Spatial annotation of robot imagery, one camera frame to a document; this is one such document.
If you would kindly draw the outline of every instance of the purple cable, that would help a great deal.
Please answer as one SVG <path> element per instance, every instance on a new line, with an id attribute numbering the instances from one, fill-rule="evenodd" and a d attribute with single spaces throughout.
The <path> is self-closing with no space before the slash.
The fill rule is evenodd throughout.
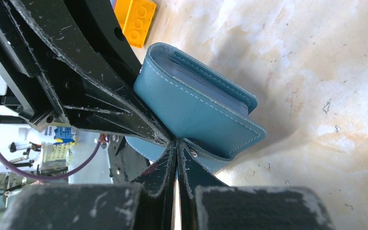
<path id="1" fill-rule="evenodd" d="M 86 159 L 80 166 L 78 166 L 77 168 L 62 174 L 62 175 L 58 175 L 58 176 L 37 176 L 37 175 L 33 175 L 27 172 L 24 172 L 18 168 L 16 168 L 15 166 L 12 165 L 12 163 L 10 163 L 0 152 L 0 162 L 9 170 L 11 170 L 12 172 L 16 173 L 17 175 L 20 176 L 24 176 L 30 179 L 34 179 L 34 180 L 39 180 L 39 181 L 53 181 L 53 180 L 59 180 L 59 179 L 63 179 L 63 178 L 67 178 L 71 175 L 73 175 L 74 173 L 78 172 L 79 170 L 81 170 L 82 168 L 84 168 L 96 155 L 96 153 L 98 152 L 99 146 L 100 146 L 101 142 L 98 141 L 98 143 L 96 144 L 94 151 L 92 152 L 91 156 Z"/>

